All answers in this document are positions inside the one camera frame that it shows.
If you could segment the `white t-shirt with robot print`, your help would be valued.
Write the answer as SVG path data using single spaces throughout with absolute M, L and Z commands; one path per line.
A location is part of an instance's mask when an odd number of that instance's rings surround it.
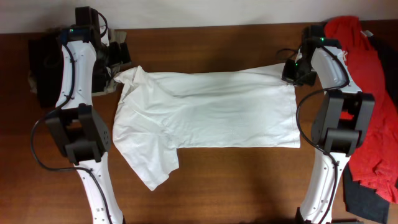
M 178 169 L 177 149 L 300 147 L 294 87 L 282 64 L 237 72 L 116 75 L 123 85 L 113 142 L 151 190 Z

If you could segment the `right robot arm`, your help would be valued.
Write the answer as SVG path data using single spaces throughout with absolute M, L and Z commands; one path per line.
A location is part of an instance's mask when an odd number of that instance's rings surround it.
M 351 78 L 337 39 L 327 38 L 324 27 L 311 25 L 302 31 L 302 42 L 284 65 L 282 80 L 293 85 L 322 87 L 305 96 L 298 108 L 311 97 L 323 94 L 311 136 L 301 136 L 315 148 L 315 162 L 310 185 L 296 223 L 332 222 L 332 206 L 342 173 L 355 150 L 366 137 L 375 99 L 363 92 Z

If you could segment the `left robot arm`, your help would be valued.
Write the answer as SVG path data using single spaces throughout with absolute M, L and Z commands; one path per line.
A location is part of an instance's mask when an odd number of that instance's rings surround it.
M 62 87 L 44 121 L 61 155 L 77 171 L 93 223 L 124 223 L 108 169 L 111 134 L 93 107 L 92 94 L 105 92 L 121 65 L 131 62 L 125 43 L 110 42 L 104 16 L 92 7 L 75 9 L 75 24 L 60 33 Z

